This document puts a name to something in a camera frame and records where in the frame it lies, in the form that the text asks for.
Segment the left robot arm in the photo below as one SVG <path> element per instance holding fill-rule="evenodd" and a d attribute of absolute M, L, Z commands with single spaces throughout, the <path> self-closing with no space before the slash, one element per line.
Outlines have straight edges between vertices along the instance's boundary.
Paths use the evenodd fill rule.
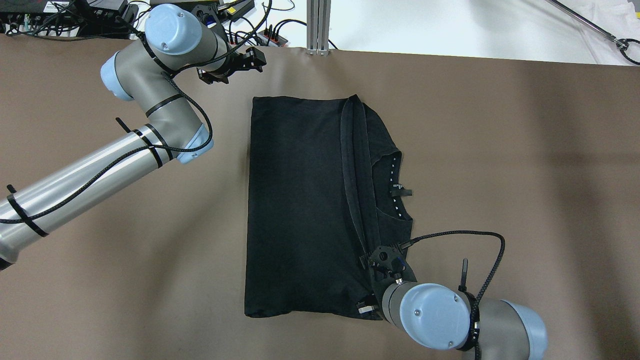
<path fill-rule="evenodd" d="M 233 73 L 266 64 L 256 47 L 240 52 L 194 14 L 170 3 L 153 7 L 136 40 L 115 52 L 100 69 L 106 89 L 119 100 L 134 101 L 147 123 L 73 164 L 1 200 L 1 269 L 19 253 L 113 194 L 172 160 L 182 164 L 213 145 L 206 112 L 174 79 L 196 69 L 206 84 L 227 84 Z"/>

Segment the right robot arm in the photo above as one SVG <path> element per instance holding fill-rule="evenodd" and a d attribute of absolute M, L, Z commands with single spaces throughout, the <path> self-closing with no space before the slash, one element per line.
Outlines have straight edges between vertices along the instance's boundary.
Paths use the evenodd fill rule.
<path fill-rule="evenodd" d="M 384 321 L 404 331 L 429 349 L 463 353 L 472 360 L 541 360 L 549 338 L 542 317 L 529 307 L 507 300 L 482 300 L 467 291 L 468 260 L 462 260 L 456 290 L 445 285 L 419 283 L 400 247 L 378 246 L 363 257 L 373 274 L 375 303 L 359 303 L 360 313 L 377 312 Z"/>

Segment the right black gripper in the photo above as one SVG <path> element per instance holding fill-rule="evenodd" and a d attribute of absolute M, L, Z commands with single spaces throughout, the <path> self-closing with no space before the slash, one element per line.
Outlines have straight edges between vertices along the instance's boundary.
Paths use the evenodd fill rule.
<path fill-rule="evenodd" d="M 388 287 L 417 281 L 406 258 L 409 247 L 408 244 L 381 244 L 359 257 L 359 265 L 368 271 L 372 288 L 370 294 L 359 300 L 359 314 L 373 313 L 373 320 L 386 319 L 383 296 Z"/>

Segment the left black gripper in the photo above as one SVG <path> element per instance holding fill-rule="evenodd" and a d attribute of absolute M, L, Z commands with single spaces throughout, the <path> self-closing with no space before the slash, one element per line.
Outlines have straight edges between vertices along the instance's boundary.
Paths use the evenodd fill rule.
<path fill-rule="evenodd" d="M 228 44 L 227 47 L 231 49 L 240 43 L 237 45 L 230 43 L 226 30 L 231 30 L 231 24 L 233 22 L 223 18 L 221 14 L 222 9 L 224 9 L 224 6 L 221 6 L 221 4 L 197 4 L 192 9 L 192 14 L 214 34 L 224 39 Z M 228 84 L 229 76 L 233 75 L 233 73 L 250 70 L 257 70 L 261 73 L 265 65 L 265 54 L 256 47 L 249 47 L 245 50 L 245 53 L 240 53 L 237 50 L 230 52 L 230 54 L 226 56 L 222 67 L 214 71 L 198 68 L 198 78 L 206 84 L 213 84 L 214 82 Z"/>

